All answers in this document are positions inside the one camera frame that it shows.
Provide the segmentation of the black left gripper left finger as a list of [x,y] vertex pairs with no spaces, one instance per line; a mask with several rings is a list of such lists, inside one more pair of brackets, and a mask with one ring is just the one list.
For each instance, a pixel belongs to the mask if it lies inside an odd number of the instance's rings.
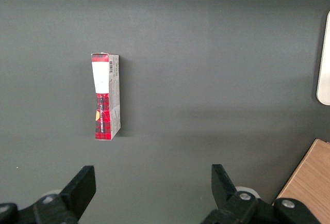
[[33,205],[36,223],[78,223],[96,192],[93,166],[83,166],[58,194],[48,194]]

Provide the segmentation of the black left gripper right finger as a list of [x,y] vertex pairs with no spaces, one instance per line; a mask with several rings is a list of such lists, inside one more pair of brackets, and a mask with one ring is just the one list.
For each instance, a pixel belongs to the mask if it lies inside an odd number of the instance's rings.
[[278,223],[273,206],[246,190],[236,190],[221,164],[211,167],[211,190],[217,208],[202,223]]

